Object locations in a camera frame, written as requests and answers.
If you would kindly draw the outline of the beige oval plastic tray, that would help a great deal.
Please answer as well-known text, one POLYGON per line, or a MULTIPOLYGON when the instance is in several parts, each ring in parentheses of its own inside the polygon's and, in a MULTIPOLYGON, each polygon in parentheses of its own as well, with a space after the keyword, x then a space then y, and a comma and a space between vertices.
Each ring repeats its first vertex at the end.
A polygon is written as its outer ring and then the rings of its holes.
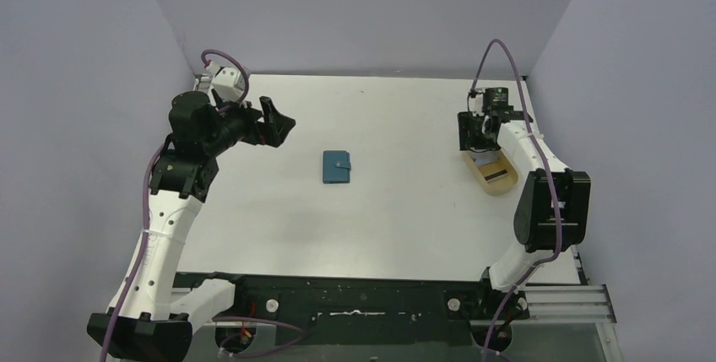
POLYGON ((489 195, 505 195, 518 184, 519 174, 501 150, 464 151, 461 156, 482 189, 489 195))

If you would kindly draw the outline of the teal leather card holder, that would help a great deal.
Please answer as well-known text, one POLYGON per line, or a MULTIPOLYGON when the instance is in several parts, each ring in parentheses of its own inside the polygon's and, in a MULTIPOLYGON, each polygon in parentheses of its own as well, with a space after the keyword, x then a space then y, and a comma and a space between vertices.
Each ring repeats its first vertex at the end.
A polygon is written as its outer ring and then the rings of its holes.
POLYGON ((323 184, 350 183, 350 153, 345 150, 325 150, 323 152, 323 184))

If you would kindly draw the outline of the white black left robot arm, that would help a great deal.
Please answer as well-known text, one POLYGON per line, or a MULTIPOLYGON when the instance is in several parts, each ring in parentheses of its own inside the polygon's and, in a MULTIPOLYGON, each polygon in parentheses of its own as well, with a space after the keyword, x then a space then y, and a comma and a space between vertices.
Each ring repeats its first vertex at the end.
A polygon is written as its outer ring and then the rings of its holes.
POLYGON ((176 272, 218 175, 218 158, 238 143, 277 148, 296 121, 267 96, 253 106, 201 91, 177 95, 168 120, 170 133, 144 172, 142 227, 132 260, 107 309, 87 324, 101 360, 181 361, 206 323, 220 313, 239 319, 249 311, 249 294, 231 278, 206 278, 174 299, 176 272))

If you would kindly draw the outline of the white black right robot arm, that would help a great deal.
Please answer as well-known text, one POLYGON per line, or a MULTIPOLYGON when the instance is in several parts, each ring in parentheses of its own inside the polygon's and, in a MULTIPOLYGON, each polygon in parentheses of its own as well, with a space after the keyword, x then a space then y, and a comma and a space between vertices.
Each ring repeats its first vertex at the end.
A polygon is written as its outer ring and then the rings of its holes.
POLYGON ((477 311, 495 317, 518 303, 518 292, 539 267, 583 242, 591 179, 552 152, 533 117, 510 104, 508 89, 471 89, 466 100, 481 102, 457 115, 459 150, 470 172, 493 197, 521 190, 514 240, 485 269, 485 287, 475 293, 477 311))

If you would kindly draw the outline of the gold card with black stripe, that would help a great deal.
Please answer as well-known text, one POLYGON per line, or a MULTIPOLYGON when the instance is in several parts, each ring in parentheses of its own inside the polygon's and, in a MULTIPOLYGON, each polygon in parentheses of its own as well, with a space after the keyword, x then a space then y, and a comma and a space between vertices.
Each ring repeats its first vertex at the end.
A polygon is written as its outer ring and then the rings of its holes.
POLYGON ((499 164, 484 165, 479 168, 479 171, 486 183, 492 183, 499 178, 509 175, 508 169, 499 164))

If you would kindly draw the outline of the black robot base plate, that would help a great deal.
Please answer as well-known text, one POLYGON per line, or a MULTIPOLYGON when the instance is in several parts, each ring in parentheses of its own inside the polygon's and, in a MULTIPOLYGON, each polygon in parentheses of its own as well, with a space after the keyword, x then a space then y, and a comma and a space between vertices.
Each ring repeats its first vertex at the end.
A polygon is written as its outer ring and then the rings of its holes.
POLYGON ((441 281, 316 278, 179 272, 174 289, 196 289, 207 279, 236 286, 221 316, 282 321, 306 331, 305 345, 466 346, 509 334, 529 318, 526 296, 507 298, 486 280, 441 281))

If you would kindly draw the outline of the aluminium frame rail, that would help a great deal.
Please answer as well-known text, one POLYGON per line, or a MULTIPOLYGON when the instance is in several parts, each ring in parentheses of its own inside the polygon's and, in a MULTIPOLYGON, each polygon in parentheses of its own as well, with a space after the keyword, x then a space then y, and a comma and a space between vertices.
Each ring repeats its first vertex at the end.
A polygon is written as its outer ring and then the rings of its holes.
POLYGON ((616 313, 606 284, 592 284, 583 269, 581 255, 571 249, 578 284, 527 284, 530 323, 616 324, 616 313))

